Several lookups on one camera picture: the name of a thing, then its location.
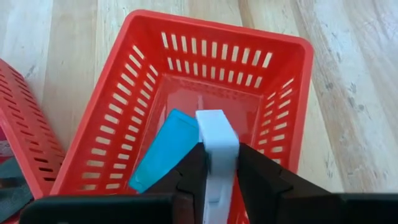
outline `red plastic basket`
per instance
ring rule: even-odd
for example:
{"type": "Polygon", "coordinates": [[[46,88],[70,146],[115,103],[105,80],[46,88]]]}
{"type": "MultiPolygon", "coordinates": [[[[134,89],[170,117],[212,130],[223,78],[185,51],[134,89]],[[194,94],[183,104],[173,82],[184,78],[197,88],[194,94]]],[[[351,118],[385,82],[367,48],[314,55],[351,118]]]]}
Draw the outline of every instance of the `red plastic basket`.
{"type": "Polygon", "coordinates": [[[0,141],[2,140],[7,140],[10,144],[34,198],[48,195],[65,153],[24,77],[0,59],[0,141]]]}
{"type": "MultiPolygon", "coordinates": [[[[135,194],[127,181],[170,110],[222,109],[297,171],[312,68],[298,37],[150,11],[127,16],[52,194],[135,194]]],[[[245,222],[235,186],[230,221],[245,222]]]]}

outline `wood grain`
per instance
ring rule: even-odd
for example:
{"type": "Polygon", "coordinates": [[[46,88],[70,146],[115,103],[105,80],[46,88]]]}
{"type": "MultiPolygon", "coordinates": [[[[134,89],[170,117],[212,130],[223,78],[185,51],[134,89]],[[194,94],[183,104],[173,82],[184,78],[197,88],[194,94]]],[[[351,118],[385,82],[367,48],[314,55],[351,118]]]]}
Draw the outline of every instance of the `wood grain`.
{"type": "Polygon", "coordinates": [[[335,192],[398,192],[397,1],[0,1],[0,57],[24,74],[64,148],[135,9],[308,39],[315,61],[298,173],[335,192]]]}

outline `basket bottom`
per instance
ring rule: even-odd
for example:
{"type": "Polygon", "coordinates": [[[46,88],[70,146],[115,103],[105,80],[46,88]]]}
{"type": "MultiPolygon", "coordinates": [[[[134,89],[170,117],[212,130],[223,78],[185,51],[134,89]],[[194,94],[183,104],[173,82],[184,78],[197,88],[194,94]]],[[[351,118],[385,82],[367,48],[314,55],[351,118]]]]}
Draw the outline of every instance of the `basket bottom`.
{"type": "MultiPolygon", "coordinates": [[[[166,75],[157,90],[141,149],[145,151],[149,148],[173,109],[192,117],[196,110],[223,110],[238,134],[239,141],[252,145],[259,105],[260,96],[190,78],[166,75]]],[[[140,152],[138,161],[144,154],[145,152],[140,152]]]]}

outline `white plastic piece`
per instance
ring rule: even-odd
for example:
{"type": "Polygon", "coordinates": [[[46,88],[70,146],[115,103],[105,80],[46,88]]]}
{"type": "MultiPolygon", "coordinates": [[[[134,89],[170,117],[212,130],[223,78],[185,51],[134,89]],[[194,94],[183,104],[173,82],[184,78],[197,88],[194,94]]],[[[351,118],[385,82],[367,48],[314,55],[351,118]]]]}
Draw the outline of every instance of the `white plastic piece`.
{"type": "Polygon", "coordinates": [[[200,140],[209,154],[203,223],[227,223],[239,154],[239,139],[222,110],[196,112],[200,140]]]}

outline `blue plastic object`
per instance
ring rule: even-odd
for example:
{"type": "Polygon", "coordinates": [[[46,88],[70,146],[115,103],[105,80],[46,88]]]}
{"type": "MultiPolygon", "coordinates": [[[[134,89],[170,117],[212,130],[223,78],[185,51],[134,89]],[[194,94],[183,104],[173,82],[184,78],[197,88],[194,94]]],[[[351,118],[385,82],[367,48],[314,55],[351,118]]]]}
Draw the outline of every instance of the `blue plastic object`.
{"type": "Polygon", "coordinates": [[[195,118],[172,110],[129,181],[139,193],[145,192],[170,172],[198,143],[195,118]]]}

